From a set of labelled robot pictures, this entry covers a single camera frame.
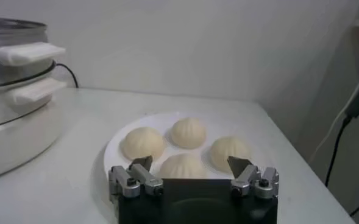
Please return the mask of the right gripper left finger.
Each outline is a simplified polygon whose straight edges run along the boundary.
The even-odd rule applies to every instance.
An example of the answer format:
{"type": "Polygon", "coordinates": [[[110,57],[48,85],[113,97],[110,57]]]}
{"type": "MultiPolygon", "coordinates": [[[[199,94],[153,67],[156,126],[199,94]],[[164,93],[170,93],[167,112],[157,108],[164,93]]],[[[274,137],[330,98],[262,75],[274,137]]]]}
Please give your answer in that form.
{"type": "Polygon", "coordinates": [[[152,156],[145,156],[134,159],[126,169],[123,166],[112,166],[108,171],[110,196],[137,198],[142,188],[147,195],[161,196],[164,192],[163,180],[149,172],[152,162],[152,156]]]}

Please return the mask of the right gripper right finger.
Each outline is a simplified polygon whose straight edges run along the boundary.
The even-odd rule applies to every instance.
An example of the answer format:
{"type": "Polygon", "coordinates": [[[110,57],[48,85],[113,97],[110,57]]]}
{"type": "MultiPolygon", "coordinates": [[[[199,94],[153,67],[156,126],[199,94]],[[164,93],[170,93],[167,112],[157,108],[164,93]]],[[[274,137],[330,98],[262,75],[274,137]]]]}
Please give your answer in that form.
{"type": "Polygon", "coordinates": [[[264,172],[253,165],[248,159],[229,156],[229,167],[235,177],[230,182],[231,195],[236,198],[249,194],[262,200],[277,198],[279,195],[279,173],[273,167],[264,172]]]}

